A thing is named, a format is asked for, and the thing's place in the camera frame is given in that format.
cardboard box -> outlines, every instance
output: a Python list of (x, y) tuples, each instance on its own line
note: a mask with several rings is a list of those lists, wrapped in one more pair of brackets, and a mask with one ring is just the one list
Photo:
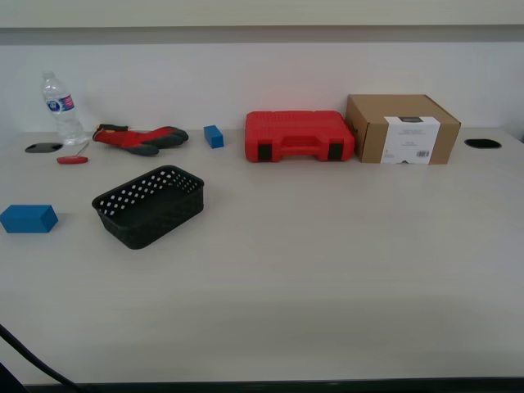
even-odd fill
[(346, 120), (362, 162), (446, 164), (460, 130), (425, 95), (349, 95)]

bottle cap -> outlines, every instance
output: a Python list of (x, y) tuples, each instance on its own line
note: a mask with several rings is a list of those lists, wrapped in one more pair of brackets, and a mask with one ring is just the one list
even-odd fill
[(55, 73), (52, 72), (52, 71), (44, 71), (42, 73), (42, 76), (43, 76), (44, 79), (52, 79), (52, 78), (55, 77)]

small screwdriver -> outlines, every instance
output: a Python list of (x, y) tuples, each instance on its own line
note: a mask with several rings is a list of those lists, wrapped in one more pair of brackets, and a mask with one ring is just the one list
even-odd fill
[(88, 146), (89, 142), (87, 142), (86, 145), (82, 147), (74, 156), (58, 157), (56, 161), (58, 164), (83, 164), (84, 162), (88, 162), (89, 158), (80, 155), (82, 151), (88, 148)]

white label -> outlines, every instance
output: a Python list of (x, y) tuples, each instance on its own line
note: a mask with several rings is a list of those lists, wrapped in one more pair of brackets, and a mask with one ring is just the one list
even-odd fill
[(385, 117), (390, 124), (380, 162), (429, 164), (440, 123), (434, 117)]

bottle label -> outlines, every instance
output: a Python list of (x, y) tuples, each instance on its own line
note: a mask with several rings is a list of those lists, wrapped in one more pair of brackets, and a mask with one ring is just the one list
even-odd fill
[(47, 101), (46, 103), (51, 112), (67, 112), (75, 107), (71, 96), (60, 98), (58, 101)]

